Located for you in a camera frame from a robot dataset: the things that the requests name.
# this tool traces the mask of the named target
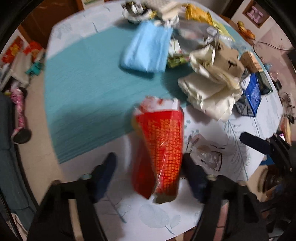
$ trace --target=blue folded towel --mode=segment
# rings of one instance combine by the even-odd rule
[[[125,50],[121,66],[143,72],[164,72],[173,29],[142,22]]]

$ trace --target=red plastic bag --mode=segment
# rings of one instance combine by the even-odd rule
[[[138,179],[143,175],[148,178],[143,183],[137,183],[134,178],[134,189],[149,198],[147,190],[151,190],[152,177],[149,177],[147,162],[150,162],[155,177],[153,192],[157,196],[156,202],[172,201],[178,192],[182,160],[184,117],[180,102],[177,99],[146,97],[135,109],[134,118],[149,153],[149,158],[138,158],[138,168],[134,168],[133,173]]]

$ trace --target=electrical cable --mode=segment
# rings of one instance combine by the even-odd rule
[[[257,43],[266,44],[269,47],[272,47],[272,48],[275,48],[275,49],[278,49],[278,50],[282,50],[282,51],[290,51],[290,49],[280,49],[280,48],[277,48],[277,47],[275,47],[275,46],[273,46],[273,45],[271,45],[269,43],[265,43],[265,42],[261,42],[261,41],[257,41]]]
[[[283,50],[283,51],[289,51],[290,50],[290,49],[280,49],[280,48],[277,48],[277,47],[275,47],[275,46],[273,46],[273,45],[271,45],[269,43],[265,43],[265,42],[261,42],[261,41],[257,41],[257,43],[266,44],[266,45],[268,45],[268,46],[270,46],[272,48],[278,49],[278,50]]]

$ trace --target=pink toy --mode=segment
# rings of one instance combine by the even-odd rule
[[[15,88],[11,94],[11,100],[16,104],[18,114],[18,127],[14,129],[11,135],[12,140],[17,144],[23,144],[30,140],[31,131],[26,128],[26,119],[24,115],[24,101],[27,91],[25,88]]]

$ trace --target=tiled floor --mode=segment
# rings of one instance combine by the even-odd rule
[[[28,87],[25,115],[32,130],[32,138],[29,142],[19,145],[22,164],[38,203],[53,180],[64,180],[47,129],[43,83],[44,73],[42,72],[32,79]]]

